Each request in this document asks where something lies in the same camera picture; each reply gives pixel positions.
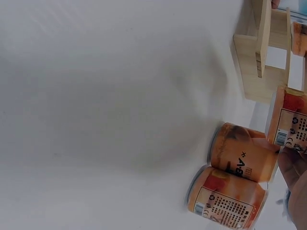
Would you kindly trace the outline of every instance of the barcode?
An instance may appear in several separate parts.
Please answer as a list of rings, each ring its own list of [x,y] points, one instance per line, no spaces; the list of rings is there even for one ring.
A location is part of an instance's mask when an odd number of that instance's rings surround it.
[[[199,202],[196,202],[195,208],[194,208],[194,213],[197,214],[197,215],[202,216],[203,207],[204,207],[203,204],[201,204]]]
[[[286,142],[287,135],[288,135],[288,131],[283,130],[283,129],[278,129],[275,144],[283,146],[284,143]]]

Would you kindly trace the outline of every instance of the can lid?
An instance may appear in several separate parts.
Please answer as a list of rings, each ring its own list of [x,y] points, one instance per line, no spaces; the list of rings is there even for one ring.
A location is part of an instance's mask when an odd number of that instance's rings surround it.
[[[271,125],[271,121],[272,121],[273,110],[274,110],[274,105],[275,105],[275,99],[276,99],[276,92],[274,92],[273,95],[272,95],[271,103],[270,103],[270,107],[269,107],[268,118],[267,118],[267,122],[265,124],[264,134],[265,134],[266,137],[268,136],[270,125]]]

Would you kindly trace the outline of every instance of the wooden board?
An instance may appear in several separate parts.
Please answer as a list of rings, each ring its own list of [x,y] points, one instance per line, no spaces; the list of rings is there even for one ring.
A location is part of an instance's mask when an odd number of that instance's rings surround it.
[[[287,57],[286,57],[286,68],[284,71],[284,82],[288,85],[289,74],[290,74],[290,62],[291,62],[291,19],[290,19],[290,9],[287,8],[286,11],[287,18]]]
[[[259,30],[263,0],[251,0],[251,4],[253,7],[256,28]]]
[[[265,60],[269,46],[270,30],[271,30],[271,12],[272,5],[270,0],[263,0],[259,32],[256,43],[256,61],[258,77],[264,76]]]
[[[274,9],[272,10],[269,46],[285,50],[288,49],[287,20],[288,20],[287,12],[274,10]]]
[[[265,66],[263,78],[258,77],[255,48],[257,38],[234,35],[245,97],[258,102],[270,103],[277,86],[284,84],[284,69]]]

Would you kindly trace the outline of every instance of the finger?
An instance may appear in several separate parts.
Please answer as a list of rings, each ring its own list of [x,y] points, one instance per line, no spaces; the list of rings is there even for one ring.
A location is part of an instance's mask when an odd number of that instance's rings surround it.
[[[277,9],[279,3],[280,3],[280,0],[272,0],[272,8]]]
[[[297,174],[301,176],[307,170],[307,163],[301,157],[301,155],[292,149],[285,149],[284,152],[288,156],[289,160],[293,164],[293,167]]]
[[[299,153],[301,155],[301,158],[307,163],[307,154],[306,153]]]
[[[278,165],[289,190],[292,191],[293,186],[299,179],[299,175],[294,169],[285,149],[278,154]]]

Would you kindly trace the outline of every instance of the can label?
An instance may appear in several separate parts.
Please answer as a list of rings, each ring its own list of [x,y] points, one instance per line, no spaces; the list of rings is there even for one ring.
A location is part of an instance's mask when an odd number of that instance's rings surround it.
[[[211,165],[255,182],[268,182],[280,147],[269,144],[264,133],[225,123],[211,147]]]
[[[267,140],[307,153],[307,95],[279,86],[273,106]]]
[[[281,109],[274,143],[307,153],[306,135],[307,115]]]
[[[233,229],[244,228],[253,210],[252,205],[205,187],[201,188],[194,205],[195,214]]]
[[[188,209],[231,229],[249,229],[265,198],[258,183],[208,167],[195,181]]]

